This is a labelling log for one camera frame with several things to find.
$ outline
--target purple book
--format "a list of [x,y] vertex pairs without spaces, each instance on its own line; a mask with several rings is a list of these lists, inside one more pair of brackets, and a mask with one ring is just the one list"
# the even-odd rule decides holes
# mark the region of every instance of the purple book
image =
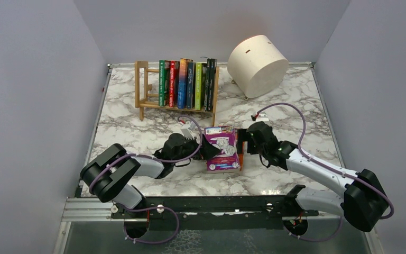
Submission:
[[239,156],[236,153],[236,135],[233,126],[205,128],[205,137],[221,152],[207,160],[208,172],[225,173],[240,171]]

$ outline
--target glass panel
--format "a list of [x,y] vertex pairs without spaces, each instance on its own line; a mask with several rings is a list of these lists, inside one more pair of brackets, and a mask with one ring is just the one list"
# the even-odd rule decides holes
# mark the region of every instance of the glass panel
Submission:
[[[323,238],[335,231],[338,220],[309,221],[305,237]],[[144,240],[162,240],[172,232],[148,232]],[[365,234],[347,222],[337,237],[327,242],[304,242],[285,230],[184,230],[164,244],[124,240],[121,222],[73,222],[65,253],[371,253]]]

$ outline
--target red book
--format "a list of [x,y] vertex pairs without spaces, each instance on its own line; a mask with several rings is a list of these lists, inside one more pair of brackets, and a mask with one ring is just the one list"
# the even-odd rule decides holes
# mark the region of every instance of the red book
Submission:
[[176,101],[176,91],[178,89],[177,84],[177,70],[179,68],[180,62],[170,61],[170,79],[169,79],[169,107],[173,107]]

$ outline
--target black book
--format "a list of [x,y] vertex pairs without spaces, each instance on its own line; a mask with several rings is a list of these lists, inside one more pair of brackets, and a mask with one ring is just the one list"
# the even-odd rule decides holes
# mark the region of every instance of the black book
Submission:
[[186,108],[193,108],[194,104],[194,90],[195,90],[195,63],[188,63],[188,86],[186,97]]
[[209,91],[208,91],[208,110],[207,111],[212,111],[213,110],[213,96],[214,96],[214,83],[217,82],[215,80],[215,74],[216,74],[216,68],[217,68],[217,59],[211,59],[211,68],[209,69]]
[[208,111],[208,91],[209,91],[209,73],[211,72],[211,59],[208,58],[208,61],[206,63],[206,77],[205,77],[205,85],[203,86],[204,95],[205,99],[203,101],[203,109],[205,111]]

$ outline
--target screw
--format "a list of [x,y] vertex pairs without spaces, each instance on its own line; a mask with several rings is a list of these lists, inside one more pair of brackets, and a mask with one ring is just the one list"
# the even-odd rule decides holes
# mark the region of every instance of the screw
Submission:
[[119,211],[116,205],[113,205],[110,210],[112,213],[117,213]]
[[268,203],[267,204],[267,211],[271,212],[273,210],[273,204],[272,203]]
[[157,208],[156,211],[158,213],[162,213],[162,212],[164,212],[164,208]]

